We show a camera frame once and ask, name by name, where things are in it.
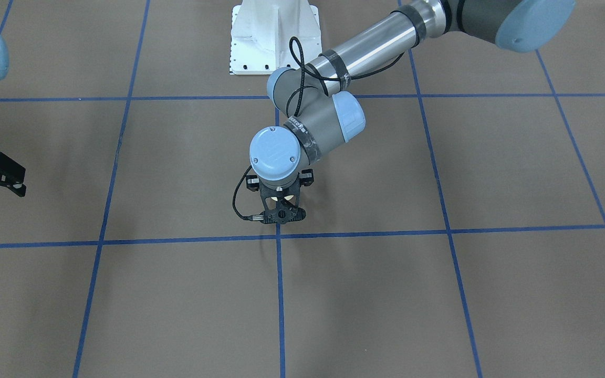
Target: gray tape strap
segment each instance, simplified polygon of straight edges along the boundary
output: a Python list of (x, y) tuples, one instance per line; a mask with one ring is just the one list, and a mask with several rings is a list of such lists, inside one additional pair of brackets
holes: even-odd
[(344, 60), (342, 60), (342, 57), (332, 49), (326, 50), (320, 53), (320, 55), (327, 58), (333, 68), (336, 70), (336, 74), (340, 80), (340, 91), (346, 90), (351, 83), (351, 76), (347, 70), (347, 66), (344, 64)]
[(307, 153), (310, 165), (321, 160), (321, 149), (317, 144), (317, 140), (309, 132), (307, 127), (295, 117), (289, 117), (284, 126), (287, 127), (291, 132), (298, 138), (302, 148)]
[(403, 5), (398, 9), (394, 10), (392, 13), (396, 12), (398, 12), (399, 14), (404, 14), (406, 17), (408, 17), (412, 25), (415, 27), (415, 30), (417, 30), (417, 41), (415, 41), (415, 46), (417, 46), (420, 41), (426, 38), (426, 23), (424, 22), (422, 15), (417, 12), (417, 9), (409, 5)]

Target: white mounting plate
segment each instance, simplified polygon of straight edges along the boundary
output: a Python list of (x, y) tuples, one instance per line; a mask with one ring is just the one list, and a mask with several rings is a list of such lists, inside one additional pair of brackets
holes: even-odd
[[(235, 25), (235, 19), (239, 14), (239, 10), (242, 8), (241, 5), (233, 7), (232, 12), (232, 25)], [(319, 24), (319, 8), (314, 5), (310, 5), (314, 19), (317, 21), (316, 32), (319, 34), (318, 38), (306, 38), (305, 35), (314, 34), (314, 30), (303, 30), (303, 25), (300, 25), (301, 31), (298, 33), (298, 39), (302, 45), (302, 49), (305, 52), (306, 60), (310, 60), (310, 57), (316, 58), (321, 53), (321, 35), (320, 35), (320, 24)], [(278, 34), (278, 30), (272, 30), (271, 33)], [(245, 38), (234, 38), (231, 36), (231, 48), (230, 48), (230, 74), (231, 75), (270, 75), (272, 72), (279, 67), (293, 67), (298, 68), (295, 60), (291, 57), (288, 52), (288, 39), (291, 36), (285, 38), (285, 46), (268, 46), (269, 48), (263, 48), (258, 41), (254, 39)], [(280, 54), (279, 62), (275, 50), (286, 51), (284, 54)]]

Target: gray floor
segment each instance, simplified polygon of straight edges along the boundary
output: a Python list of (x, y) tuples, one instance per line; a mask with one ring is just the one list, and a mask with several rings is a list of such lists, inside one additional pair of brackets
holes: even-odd
[[(449, 34), (357, 82), (367, 129), (279, 229), (229, 204), (279, 118), (227, 74), (235, 0), (0, 2), (29, 187), (0, 188), (0, 376), (605, 376), (605, 0), (578, 3), (539, 53)], [(397, 7), (312, 4), (326, 48)]]

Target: silver metal tube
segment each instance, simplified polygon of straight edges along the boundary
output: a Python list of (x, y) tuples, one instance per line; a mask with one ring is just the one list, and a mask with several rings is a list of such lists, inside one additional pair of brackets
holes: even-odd
[[(333, 50), (342, 58), (351, 76), (367, 74), (407, 51), (417, 43), (417, 30), (406, 15), (393, 13)], [(337, 78), (326, 57), (310, 62), (323, 77)], [(325, 81), (328, 95), (340, 91), (338, 81)]]

